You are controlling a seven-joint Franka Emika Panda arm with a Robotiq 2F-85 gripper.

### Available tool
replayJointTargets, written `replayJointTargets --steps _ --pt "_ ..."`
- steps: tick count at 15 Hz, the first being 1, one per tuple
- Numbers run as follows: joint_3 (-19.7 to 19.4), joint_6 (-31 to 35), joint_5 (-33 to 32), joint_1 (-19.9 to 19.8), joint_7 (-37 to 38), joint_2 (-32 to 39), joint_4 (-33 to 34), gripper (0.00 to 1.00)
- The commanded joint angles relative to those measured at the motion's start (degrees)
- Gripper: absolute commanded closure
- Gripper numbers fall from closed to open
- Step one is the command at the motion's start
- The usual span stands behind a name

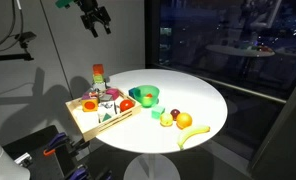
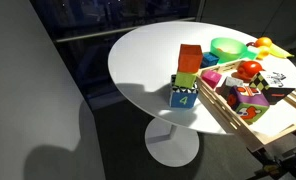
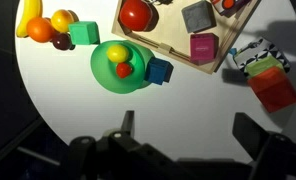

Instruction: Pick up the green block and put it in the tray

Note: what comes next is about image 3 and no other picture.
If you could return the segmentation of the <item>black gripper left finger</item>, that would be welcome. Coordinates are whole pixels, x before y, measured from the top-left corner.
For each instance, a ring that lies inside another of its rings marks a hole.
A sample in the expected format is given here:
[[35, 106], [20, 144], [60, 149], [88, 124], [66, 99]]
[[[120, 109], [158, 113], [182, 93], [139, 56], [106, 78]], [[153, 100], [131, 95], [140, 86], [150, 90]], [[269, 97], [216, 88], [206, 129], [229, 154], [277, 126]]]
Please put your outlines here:
[[121, 125], [121, 130], [131, 137], [134, 136], [134, 114], [135, 112], [133, 110], [126, 111]]

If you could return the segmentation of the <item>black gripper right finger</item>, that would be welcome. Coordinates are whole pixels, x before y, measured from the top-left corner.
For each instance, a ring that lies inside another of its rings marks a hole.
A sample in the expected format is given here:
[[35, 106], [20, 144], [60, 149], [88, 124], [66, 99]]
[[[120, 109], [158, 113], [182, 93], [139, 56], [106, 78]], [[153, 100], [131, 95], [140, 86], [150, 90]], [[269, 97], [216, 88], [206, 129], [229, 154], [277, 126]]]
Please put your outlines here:
[[235, 114], [232, 134], [254, 161], [261, 158], [270, 137], [265, 129], [243, 112]]

